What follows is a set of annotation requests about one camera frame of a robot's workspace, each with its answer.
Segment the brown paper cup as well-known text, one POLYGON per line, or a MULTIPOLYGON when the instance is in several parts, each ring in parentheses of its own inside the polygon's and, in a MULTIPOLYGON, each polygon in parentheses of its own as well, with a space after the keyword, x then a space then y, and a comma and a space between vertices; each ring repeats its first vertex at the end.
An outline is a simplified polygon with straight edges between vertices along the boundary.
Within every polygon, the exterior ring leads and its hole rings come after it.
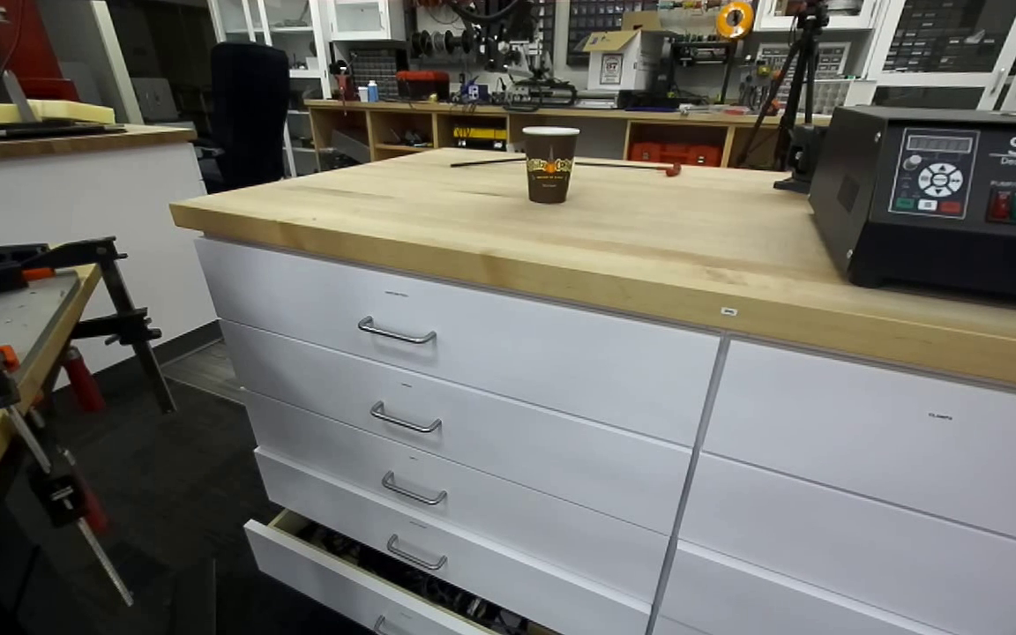
POLYGON ((559 204, 566 198, 576 164, 576 126, 531 122, 520 130, 526 178, 536 204, 559 204))

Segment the black office chair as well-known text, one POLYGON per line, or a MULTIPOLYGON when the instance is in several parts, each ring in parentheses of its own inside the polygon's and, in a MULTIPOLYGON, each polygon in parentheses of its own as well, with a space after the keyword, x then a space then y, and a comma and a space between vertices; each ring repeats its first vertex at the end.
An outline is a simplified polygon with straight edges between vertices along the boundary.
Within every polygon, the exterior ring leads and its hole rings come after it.
POLYGON ((204 188, 231 191, 281 178, 284 109, 290 55, 262 41, 218 41, 212 49, 212 133, 202 151, 204 188))

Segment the black control box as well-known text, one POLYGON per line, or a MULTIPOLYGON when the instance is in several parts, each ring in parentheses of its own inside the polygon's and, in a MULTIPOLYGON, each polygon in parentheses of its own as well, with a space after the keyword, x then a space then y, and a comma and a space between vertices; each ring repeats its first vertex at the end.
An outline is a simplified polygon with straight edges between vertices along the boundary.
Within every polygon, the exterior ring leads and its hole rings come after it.
POLYGON ((1016 301, 1016 114, 836 109, 807 201, 852 287, 1016 301))

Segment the red black bar clamp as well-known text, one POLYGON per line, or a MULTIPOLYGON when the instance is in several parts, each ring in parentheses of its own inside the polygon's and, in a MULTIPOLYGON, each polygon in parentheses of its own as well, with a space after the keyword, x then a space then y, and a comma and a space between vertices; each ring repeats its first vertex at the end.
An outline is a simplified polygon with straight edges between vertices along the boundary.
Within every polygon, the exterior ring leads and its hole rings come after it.
POLYGON ((22 405, 22 384, 9 376, 5 348, 0 347, 0 411, 5 417, 12 437, 25 443, 32 464, 28 484, 44 509, 54 527, 74 527, 102 568, 105 581, 119 595, 123 606, 132 602, 128 579, 116 559, 102 545, 97 532, 105 530, 105 515, 97 496, 84 488, 74 456, 57 442, 44 420, 35 408, 22 405))

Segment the white drawer cabinet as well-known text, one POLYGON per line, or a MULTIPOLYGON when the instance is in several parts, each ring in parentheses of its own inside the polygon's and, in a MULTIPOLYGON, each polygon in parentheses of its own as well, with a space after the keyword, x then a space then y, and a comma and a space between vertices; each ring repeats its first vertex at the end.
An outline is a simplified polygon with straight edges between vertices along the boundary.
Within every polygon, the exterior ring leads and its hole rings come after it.
POLYGON ((559 635, 1016 635, 1016 396, 197 250, 266 492, 559 635))

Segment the long wooden stick red tip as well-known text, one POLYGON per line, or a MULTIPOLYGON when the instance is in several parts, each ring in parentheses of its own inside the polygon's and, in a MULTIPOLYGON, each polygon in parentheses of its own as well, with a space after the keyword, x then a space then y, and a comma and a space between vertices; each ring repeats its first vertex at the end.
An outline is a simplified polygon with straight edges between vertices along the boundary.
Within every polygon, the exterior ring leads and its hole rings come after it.
POLYGON ((478 170, 478 164, 520 164, 526 173, 542 177, 566 177, 576 164, 580 170, 627 170, 627 173, 663 173, 682 177, 676 162, 606 162, 606 157, 520 157, 520 156, 498 156, 498 157, 451 157, 451 170, 478 170))

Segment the black tripod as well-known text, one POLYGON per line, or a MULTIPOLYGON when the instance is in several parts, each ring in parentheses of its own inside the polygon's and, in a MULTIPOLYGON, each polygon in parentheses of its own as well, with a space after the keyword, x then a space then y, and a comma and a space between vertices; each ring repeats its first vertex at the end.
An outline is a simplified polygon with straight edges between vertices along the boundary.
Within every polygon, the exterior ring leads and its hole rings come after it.
POLYGON ((827 23, 826 0, 780 0, 780 6, 798 22, 798 35, 785 49, 785 60, 759 104, 759 117, 745 138, 750 148, 765 114, 773 109, 776 94, 785 94, 785 104, 776 122, 776 164, 783 178, 776 191, 807 194, 812 177, 820 156, 826 130, 813 122, 813 71, 817 71, 817 35, 827 23))

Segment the yellow tape roll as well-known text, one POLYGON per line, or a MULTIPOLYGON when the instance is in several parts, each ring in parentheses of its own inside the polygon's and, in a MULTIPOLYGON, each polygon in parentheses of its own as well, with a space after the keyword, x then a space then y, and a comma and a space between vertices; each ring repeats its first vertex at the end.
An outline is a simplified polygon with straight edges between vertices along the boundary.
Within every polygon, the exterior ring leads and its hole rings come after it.
POLYGON ((717 11, 717 35, 733 41, 756 27, 756 6, 749 0, 723 0, 717 11))

